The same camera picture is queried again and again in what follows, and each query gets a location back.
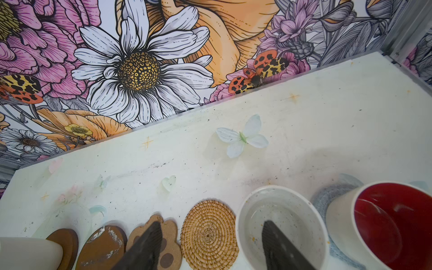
gray felt coaster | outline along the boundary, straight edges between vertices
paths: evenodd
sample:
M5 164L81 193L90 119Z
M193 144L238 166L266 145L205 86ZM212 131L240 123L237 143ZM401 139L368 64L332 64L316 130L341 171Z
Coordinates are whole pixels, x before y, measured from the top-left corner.
M339 196L344 195L345 193L353 190L354 188L362 186L363 183L358 180L357 178L346 175L346 174L340 174L339 176L339 183L331 185L329 187L325 187L321 189L313 198L312 204L315 206L315 208L318 210L318 213L320 213L321 217L325 221L325 214L327 212L327 208L329 204L336 199ZM360 270L365 270L366 267L354 260L351 260L348 258L333 242L330 235L330 255L338 258L341 261L344 261L348 265L358 268Z

white table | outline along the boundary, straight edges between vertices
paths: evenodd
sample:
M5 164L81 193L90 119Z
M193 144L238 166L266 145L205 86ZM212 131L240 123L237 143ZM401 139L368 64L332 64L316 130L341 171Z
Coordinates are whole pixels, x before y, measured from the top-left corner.
M266 149L246 146L226 155L218 127L242 130L259 114ZM310 199L339 173L372 181L426 181L432 186L432 98L375 52L265 89L194 109L101 143L67 153L50 175L52 160L16 171L0 200L0 236L32 236L61 193L82 189L80 205L101 205L91 230L118 224L126 235L153 213L180 229L199 201L216 198L238 213L254 189L278 184ZM96 190L111 176L105 188ZM171 193L161 180L175 175ZM80 248L87 232L77 230ZM232 269L248 269L239 254ZM181 269L189 269L183 260ZM352 269L331 258L328 269Z

round wooden coaster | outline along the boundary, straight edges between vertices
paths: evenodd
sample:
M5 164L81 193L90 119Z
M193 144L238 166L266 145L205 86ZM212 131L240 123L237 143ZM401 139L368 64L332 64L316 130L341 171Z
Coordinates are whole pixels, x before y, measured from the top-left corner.
M183 256L193 269L229 269L237 258L235 215L219 201L195 205L186 216L180 239Z
M172 220L164 222L161 216L151 216L144 226L136 227L130 233L129 241L126 245L126 251L132 247L132 245L155 221L161 224L162 230L161 253L159 254L159 264L157 269L178 270L180 269L183 257L181 256L180 246L177 244L177 225Z
M104 226L94 232L81 250L76 270L110 270L123 257L127 237L117 226Z
M57 270L71 270L78 253L78 236L72 229L59 229L51 233L47 240L59 244L63 248L63 257Z

small white daisy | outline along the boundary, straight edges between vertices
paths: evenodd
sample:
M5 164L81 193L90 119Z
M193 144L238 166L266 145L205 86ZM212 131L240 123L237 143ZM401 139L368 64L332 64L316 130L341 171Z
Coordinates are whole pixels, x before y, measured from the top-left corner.
M207 27L192 29L198 10L185 7L171 16L162 29L149 35L149 18L144 0L125 0L121 37L114 39L94 26L80 28L88 48L75 50L84 63L72 72L75 79L95 81L87 101L99 114L116 118L130 127L186 111L198 104L197 89L213 84L204 67L210 55L194 63L173 61L201 49L209 38Z
M6 143L8 148L27 152L53 152L57 148L52 140L30 130L7 128L0 133L0 140Z

cup rim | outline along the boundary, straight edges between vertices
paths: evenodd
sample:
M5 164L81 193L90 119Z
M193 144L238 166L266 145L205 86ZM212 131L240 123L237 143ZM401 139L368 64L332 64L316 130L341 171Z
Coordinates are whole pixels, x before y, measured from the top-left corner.
M358 190L356 191L356 194L354 196L354 199L351 202L351 207L350 207L350 217L351 217L351 223L353 225L354 231L356 232L356 236L357 238L360 240L362 246L369 252L369 254L372 255L372 257L375 259L375 261L377 261L381 267L383 267L383 269L385 270L394 270L391 269L390 267L388 267L385 263L383 263L376 255L375 253L372 252L372 250L368 247L368 245L366 245L366 242L363 240L363 237L360 235L359 229L357 228L357 223L356 223L356 218L354 216L354 208L356 206L356 202L357 199L359 198L360 194L365 191L367 188L371 187L371 186L375 186L378 184L399 184L399 185L403 185L403 186L407 186L407 187L412 187L418 191L423 192L424 194L428 195L429 197L432 197L429 193L427 193L426 191L415 187L413 185L410 185L408 183L400 183L400 182L395 182L395 181L379 181L379 182L373 182L373 183L369 183L369 184L365 184L361 187L358 188Z
M254 191L252 191L251 193L248 194L248 196L243 200L239 210L238 210L238 214L235 217L235 238L237 240L237 245L238 248L240 250L240 252L244 255L245 251L240 243L240 239L239 239L239 219L240 219L240 214L241 214L241 210L244 208L246 201L249 200L253 195L255 195L256 193L262 191L262 190L266 190L269 188L273 188L273 189L280 189L280 190L284 190L287 191L295 196L297 196L298 198L300 198L303 202L306 203L306 205L313 211L313 213L315 214L315 216L318 218L318 222L321 226L321 229L323 230L323 234L324 234L324 241L325 241L325 247L324 247L324 259L323 262L321 264L320 269L318 270L322 270L325 269L325 267L328 264L328 260L329 260L329 256L330 256L330 245L328 244L330 242L330 238L328 235L328 231L327 231L327 227L324 223L324 220L322 219L320 213L318 213L317 209L314 207L314 205L308 200L306 199L303 195L301 195L300 193L298 193L297 191L294 191L292 189L289 189L287 187L283 187L283 186L279 186L279 185L267 185L267 186L263 186L263 187L259 187L257 189L255 189ZM249 261L249 259L245 256L246 261L248 262L249 266L252 269L256 269Z

